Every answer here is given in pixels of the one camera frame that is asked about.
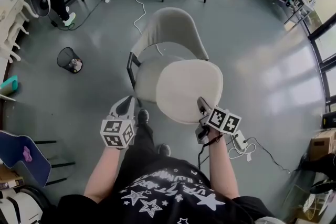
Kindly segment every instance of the black t-shirt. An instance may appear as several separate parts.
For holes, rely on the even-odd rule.
[[[261,217],[274,217],[258,198],[231,200],[212,190],[206,176],[185,161],[162,159],[139,169],[139,173],[141,176],[131,184],[121,188],[115,185],[111,195],[99,204],[82,195],[62,197],[54,220],[63,223],[253,224]],[[123,178],[118,177],[118,181],[122,182]]]

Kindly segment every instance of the gray floor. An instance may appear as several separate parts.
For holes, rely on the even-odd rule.
[[[99,0],[75,1],[70,9],[80,23]],[[143,29],[156,10],[179,7],[194,18],[210,61],[224,76],[219,106],[243,119],[245,137],[254,136],[283,167],[294,170],[318,132],[324,109],[324,93],[317,63],[299,26],[287,33],[281,9],[273,0],[139,0],[147,15],[138,22]],[[15,104],[6,103],[5,130],[33,139],[60,140],[56,147],[41,147],[47,156],[75,160],[74,168],[62,169],[69,179],[46,187],[56,202],[65,194],[81,194],[103,150],[101,120],[120,98],[132,94],[126,64],[139,38],[133,21],[142,14],[134,0],[101,3],[76,31],[59,31],[48,18],[32,20],[29,36],[21,41],[10,75],[18,75],[20,91]],[[56,64],[58,53],[71,47],[83,60],[81,73],[73,75]],[[164,54],[186,59],[192,55],[178,45],[160,45]],[[149,48],[141,58],[158,55]],[[154,104],[145,103],[151,115],[156,144],[168,143],[172,155],[197,163],[201,146],[196,126],[168,119]],[[241,195],[260,197],[277,215],[288,188],[297,175],[276,166],[260,147],[232,160]],[[208,162],[202,171],[208,174]]]

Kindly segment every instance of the cardboard box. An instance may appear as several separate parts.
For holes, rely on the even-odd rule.
[[[309,146],[309,159],[315,161],[336,150],[336,131],[323,131],[313,137]]]
[[[14,170],[9,170],[5,165],[0,165],[0,190],[19,187],[23,184],[23,178]]]

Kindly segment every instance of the white sneaker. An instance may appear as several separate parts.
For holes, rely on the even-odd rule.
[[[74,20],[74,18],[76,18],[76,13],[72,12],[72,13],[70,13],[69,16],[70,16],[69,19],[63,21],[63,23],[64,23],[65,26],[71,25],[71,23]]]

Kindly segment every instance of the pink object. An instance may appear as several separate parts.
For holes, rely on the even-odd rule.
[[[30,163],[33,160],[32,156],[30,155],[30,150],[26,146],[24,147],[23,150],[23,156],[25,157],[25,161],[28,163]]]

